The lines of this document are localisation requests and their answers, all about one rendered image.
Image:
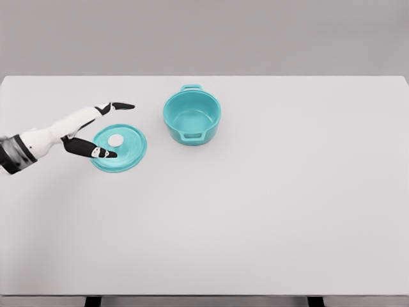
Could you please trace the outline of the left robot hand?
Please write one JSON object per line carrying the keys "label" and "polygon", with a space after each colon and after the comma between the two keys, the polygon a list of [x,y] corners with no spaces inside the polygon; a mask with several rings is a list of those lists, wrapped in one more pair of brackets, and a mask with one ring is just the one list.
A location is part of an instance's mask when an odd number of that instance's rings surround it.
{"label": "left robot hand", "polygon": [[64,149],[70,154],[92,159],[114,159],[118,156],[116,152],[106,150],[90,141],[75,136],[81,129],[111,111],[131,110],[134,108],[135,105],[124,102],[109,102],[99,106],[85,107],[53,123],[48,130],[53,137],[57,137],[62,141]]}

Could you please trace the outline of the teal pot lid white knob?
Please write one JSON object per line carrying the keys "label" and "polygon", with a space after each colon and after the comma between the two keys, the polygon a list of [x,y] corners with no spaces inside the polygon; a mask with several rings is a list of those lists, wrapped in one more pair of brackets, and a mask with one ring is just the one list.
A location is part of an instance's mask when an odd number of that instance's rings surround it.
{"label": "teal pot lid white knob", "polygon": [[[109,138],[119,134],[123,138],[119,146],[111,146]],[[94,144],[117,153],[115,158],[91,158],[94,166],[108,173],[119,173],[136,166],[147,150],[145,135],[137,128],[127,124],[114,124],[100,130],[93,137]]]}

